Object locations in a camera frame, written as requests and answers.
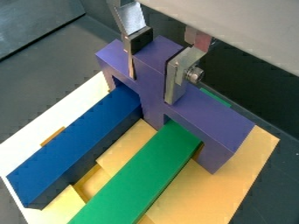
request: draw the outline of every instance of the metal clamp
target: metal clamp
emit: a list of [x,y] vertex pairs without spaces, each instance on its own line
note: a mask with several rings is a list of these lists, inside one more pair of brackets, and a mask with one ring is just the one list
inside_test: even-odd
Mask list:
[[129,77],[135,80],[133,54],[154,40],[154,30],[146,26],[140,3],[132,0],[107,0],[107,4],[121,31]]

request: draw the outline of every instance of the toy block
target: toy block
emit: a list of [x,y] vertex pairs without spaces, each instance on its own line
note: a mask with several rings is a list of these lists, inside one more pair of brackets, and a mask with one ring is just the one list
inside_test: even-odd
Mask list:
[[202,141],[170,121],[69,223],[136,223]]
[[96,56],[108,85],[113,86],[113,76],[139,94],[144,120],[154,128],[164,126],[168,116],[202,139],[198,163],[215,173],[238,151],[255,124],[190,83],[182,99],[174,105],[164,102],[166,62],[182,49],[159,36],[133,56],[136,80],[128,77],[127,53],[119,40]]
[[142,117],[137,94],[119,85],[7,178],[24,207],[43,209]]

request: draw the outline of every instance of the metal plate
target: metal plate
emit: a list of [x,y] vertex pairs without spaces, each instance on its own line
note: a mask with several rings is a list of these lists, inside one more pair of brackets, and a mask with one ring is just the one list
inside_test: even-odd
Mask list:
[[0,59],[84,13],[80,0],[0,1]]
[[299,2],[137,0],[299,76]]

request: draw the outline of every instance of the gray floor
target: gray floor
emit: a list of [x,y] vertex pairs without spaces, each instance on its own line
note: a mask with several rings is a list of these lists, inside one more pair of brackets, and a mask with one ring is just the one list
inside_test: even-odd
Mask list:
[[0,63],[0,141],[97,73],[93,54],[116,38],[84,16]]
[[84,14],[80,0],[1,0],[0,60]]
[[1,178],[0,178],[0,223],[1,224],[27,223]]

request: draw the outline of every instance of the metal bracket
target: metal bracket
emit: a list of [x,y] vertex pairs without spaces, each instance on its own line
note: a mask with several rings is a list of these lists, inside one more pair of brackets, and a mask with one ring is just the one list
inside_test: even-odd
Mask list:
[[187,47],[168,62],[166,74],[164,101],[174,104],[183,96],[187,81],[198,84],[203,77],[203,70],[198,67],[206,52],[196,47]]
[[133,54],[154,40],[154,30],[146,26],[140,3],[132,0],[107,0],[107,4],[121,31],[129,77],[135,80]]
[[192,47],[187,47],[167,64],[164,101],[168,104],[174,104],[182,98],[187,81],[198,85],[202,80],[204,72],[199,68],[200,58],[215,43],[214,37],[188,25],[184,40]]

